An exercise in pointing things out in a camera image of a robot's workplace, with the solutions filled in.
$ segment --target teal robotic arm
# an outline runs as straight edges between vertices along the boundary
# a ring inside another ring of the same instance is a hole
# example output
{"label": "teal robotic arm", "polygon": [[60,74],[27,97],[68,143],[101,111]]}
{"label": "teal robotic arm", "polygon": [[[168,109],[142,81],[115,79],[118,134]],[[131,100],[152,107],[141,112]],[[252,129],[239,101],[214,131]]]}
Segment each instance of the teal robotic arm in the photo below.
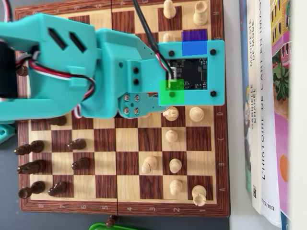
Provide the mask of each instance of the teal robotic arm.
{"label": "teal robotic arm", "polygon": [[137,36],[95,31],[92,25],[56,16],[40,13],[0,23],[0,41],[35,53],[37,63],[70,76],[42,72],[29,61],[28,98],[0,91],[5,98],[0,102],[0,124],[61,116],[75,108],[90,118],[136,118],[173,105],[224,104],[222,40],[159,43],[174,77]]}

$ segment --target chessboard border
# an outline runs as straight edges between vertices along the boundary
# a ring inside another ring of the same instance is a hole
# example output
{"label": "chessboard border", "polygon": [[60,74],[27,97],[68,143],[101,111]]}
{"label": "chessboard border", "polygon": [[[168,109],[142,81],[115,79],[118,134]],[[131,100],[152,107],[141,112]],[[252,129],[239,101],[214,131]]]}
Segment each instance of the chessboard border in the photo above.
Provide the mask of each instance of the chessboard border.
{"label": "chessboard border", "polygon": [[[138,0],[140,5],[153,5],[163,3],[163,0]],[[131,0],[69,0],[38,5],[18,7],[15,9],[15,20],[38,12],[58,15],[73,12],[88,12],[101,9],[112,9],[132,6]],[[212,40],[224,40],[223,0],[210,0],[211,6],[211,35]],[[27,79],[17,76],[18,94],[20,98],[27,97]],[[229,166],[228,166],[228,138],[227,138],[227,107],[226,87],[225,104],[213,107],[214,139],[215,139],[215,165],[216,165],[216,200],[217,204],[207,204],[196,213],[195,208],[189,204],[168,203],[133,203],[133,202],[85,202],[85,201],[52,201],[20,199],[22,211],[36,212],[70,212],[70,213],[106,213],[115,215],[154,215],[154,216],[221,216],[230,215],[229,194]],[[18,145],[28,143],[28,121],[17,122]],[[18,156],[18,163],[29,162],[29,156]],[[19,175],[19,187],[30,185],[28,175]]]}

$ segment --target wooden chessboard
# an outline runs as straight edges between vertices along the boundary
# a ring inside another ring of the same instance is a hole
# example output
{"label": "wooden chessboard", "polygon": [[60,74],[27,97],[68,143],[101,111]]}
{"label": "wooden chessboard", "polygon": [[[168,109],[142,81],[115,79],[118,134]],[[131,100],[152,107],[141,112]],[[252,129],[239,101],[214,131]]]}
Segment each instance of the wooden chessboard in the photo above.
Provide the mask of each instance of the wooden chessboard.
{"label": "wooden chessboard", "polygon": [[[174,0],[176,16],[163,16],[162,0],[139,1],[157,41],[164,33],[181,40],[184,30],[206,30],[207,38],[223,39],[223,1],[207,0],[209,20],[205,26],[193,22],[196,1]],[[73,0],[17,8],[15,18],[43,12],[70,20],[89,23],[96,29],[107,27],[136,34],[147,39],[130,0]],[[27,96],[27,80],[18,76],[19,96]],[[19,145],[43,140],[45,150],[39,154],[19,156],[19,165],[44,159],[43,173],[19,175],[19,187],[42,180],[51,187],[59,180],[68,183],[67,192],[50,197],[47,191],[20,200],[23,211],[106,213],[115,215],[152,216],[229,216],[229,176],[227,151],[227,112],[223,106],[200,106],[204,119],[193,122],[192,106],[177,107],[179,117],[168,121],[161,114],[137,119],[76,119],[66,114],[65,126],[51,126],[46,120],[18,122]],[[178,140],[167,142],[165,133],[176,130]],[[67,144],[84,138],[86,149],[70,151]],[[158,167],[143,174],[141,166],[147,156],[158,159]],[[91,167],[74,172],[71,164],[88,157]],[[182,168],[171,173],[169,162],[178,158]],[[170,182],[183,183],[177,196],[170,194]],[[207,202],[193,204],[191,190],[196,185],[206,188]]]}

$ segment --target green square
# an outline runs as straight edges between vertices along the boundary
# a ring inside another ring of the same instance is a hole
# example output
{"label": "green square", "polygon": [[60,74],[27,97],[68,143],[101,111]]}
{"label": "green square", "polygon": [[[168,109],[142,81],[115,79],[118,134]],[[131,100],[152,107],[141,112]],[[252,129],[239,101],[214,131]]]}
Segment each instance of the green square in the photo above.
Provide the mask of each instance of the green square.
{"label": "green square", "polygon": [[184,104],[184,81],[161,80],[159,81],[160,105]]}

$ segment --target colorful book cover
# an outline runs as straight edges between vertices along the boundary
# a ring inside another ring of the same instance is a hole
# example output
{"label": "colorful book cover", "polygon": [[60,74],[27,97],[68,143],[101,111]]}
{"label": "colorful book cover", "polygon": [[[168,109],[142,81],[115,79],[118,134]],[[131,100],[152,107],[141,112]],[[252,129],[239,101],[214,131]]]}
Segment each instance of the colorful book cover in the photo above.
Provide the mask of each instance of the colorful book cover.
{"label": "colorful book cover", "polygon": [[243,90],[243,126],[245,146],[245,185],[251,194],[250,183],[250,144],[249,144],[249,97],[248,97],[248,28],[246,0],[240,0],[240,30],[241,30],[241,63],[242,63],[242,90]]}
{"label": "colorful book cover", "polygon": [[292,52],[290,18],[291,0],[271,0],[272,77],[276,157],[283,230],[288,230],[290,225],[288,207],[288,112],[291,71],[290,60]]}

